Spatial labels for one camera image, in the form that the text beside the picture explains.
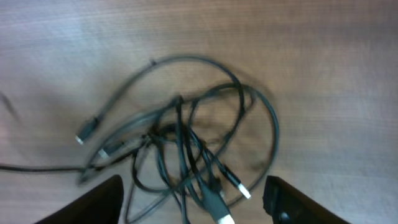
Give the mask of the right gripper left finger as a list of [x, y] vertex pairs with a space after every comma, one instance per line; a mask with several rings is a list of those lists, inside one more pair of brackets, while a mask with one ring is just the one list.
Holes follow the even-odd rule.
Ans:
[[123, 180], [114, 175], [37, 224], [118, 224]]

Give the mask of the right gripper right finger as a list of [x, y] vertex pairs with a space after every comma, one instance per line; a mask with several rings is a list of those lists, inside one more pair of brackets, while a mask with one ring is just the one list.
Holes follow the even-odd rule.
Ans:
[[268, 176], [263, 208], [275, 224], [348, 224], [277, 176]]

